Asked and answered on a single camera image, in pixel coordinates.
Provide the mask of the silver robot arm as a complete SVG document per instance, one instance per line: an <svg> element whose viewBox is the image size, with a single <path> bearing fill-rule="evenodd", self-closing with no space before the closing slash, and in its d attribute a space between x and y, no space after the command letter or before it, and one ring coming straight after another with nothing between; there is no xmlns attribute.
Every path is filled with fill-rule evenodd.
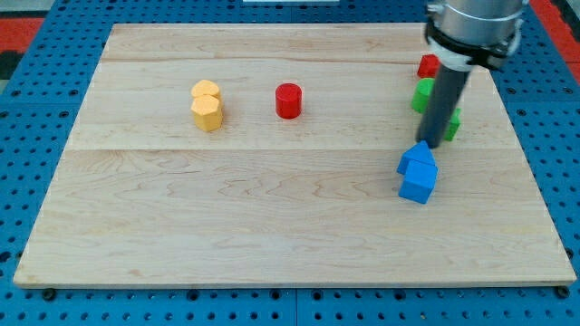
<svg viewBox="0 0 580 326"><path fill-rule="evenodd" d="M425 39L448 69L500 68L521 40L527 0L433 0L426 4Z"/></svg>

